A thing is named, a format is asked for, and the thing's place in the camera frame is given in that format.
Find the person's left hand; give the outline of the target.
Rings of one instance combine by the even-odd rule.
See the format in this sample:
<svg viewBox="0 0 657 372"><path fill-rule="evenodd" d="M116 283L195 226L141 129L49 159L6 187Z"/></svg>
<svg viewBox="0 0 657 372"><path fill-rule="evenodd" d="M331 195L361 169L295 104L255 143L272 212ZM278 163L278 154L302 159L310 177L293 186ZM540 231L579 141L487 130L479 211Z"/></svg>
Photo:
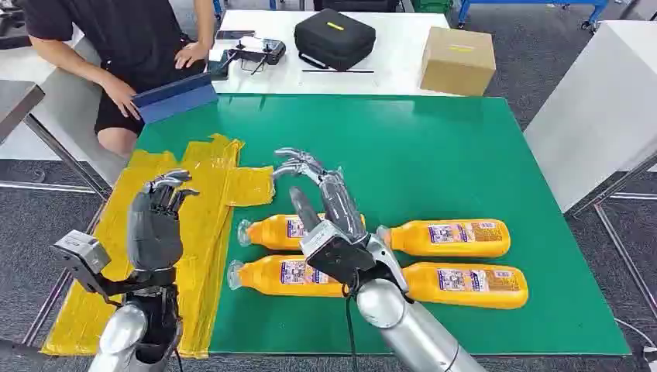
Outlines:
<svg viewBox="0 0 657 372"><path fill-rule="evenodd" d="M176 53L174 58L175 68L180 70L184 67L190 67L198 60L206 60L210 48L206 43L189 43Z"/></svg>

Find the person's right hand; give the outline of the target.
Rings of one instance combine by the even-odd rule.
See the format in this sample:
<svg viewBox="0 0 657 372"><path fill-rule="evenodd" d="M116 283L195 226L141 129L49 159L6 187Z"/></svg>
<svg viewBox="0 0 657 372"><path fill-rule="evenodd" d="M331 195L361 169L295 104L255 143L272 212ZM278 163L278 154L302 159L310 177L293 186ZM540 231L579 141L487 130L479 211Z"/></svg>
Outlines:
<svg viewBox="0 0 657 372"><path fill-rule="evenodd" d="M140 119L136 105L132 101L136 92L127 83L110 74L109 77L101 80L100 85L124 117Z"/></svg>

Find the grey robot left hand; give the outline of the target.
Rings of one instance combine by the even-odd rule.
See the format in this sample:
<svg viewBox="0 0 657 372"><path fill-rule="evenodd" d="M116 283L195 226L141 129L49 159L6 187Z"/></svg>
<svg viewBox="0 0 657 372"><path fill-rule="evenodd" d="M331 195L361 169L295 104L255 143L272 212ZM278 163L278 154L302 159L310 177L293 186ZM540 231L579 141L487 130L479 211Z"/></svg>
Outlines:
<svg viewBox="0 0 657 372"><path fill-rule="evenodd" d="M164 270L181 258L179 211L186 197L199 194L181 187L190 180L189 171L171 170L147 181L137 192L127 222L127 252L134 269Z"/></svg>

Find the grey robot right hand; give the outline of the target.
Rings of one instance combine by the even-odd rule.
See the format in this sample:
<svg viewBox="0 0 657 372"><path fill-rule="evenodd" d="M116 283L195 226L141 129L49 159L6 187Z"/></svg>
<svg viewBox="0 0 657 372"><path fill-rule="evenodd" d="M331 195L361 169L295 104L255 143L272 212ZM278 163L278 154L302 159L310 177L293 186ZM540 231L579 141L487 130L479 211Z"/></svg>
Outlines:
<svg viewBox="0 0 657 372"><path fill-rule="evenodd" d="M309 152L293 147L281 147L273 153L277 157L286 158L273 171L273 179L285 174L308 177L322 193L325 218L338 226L353 243L360 242L366 237L365 224L346 187L341 168L328 170Z"/></svg>

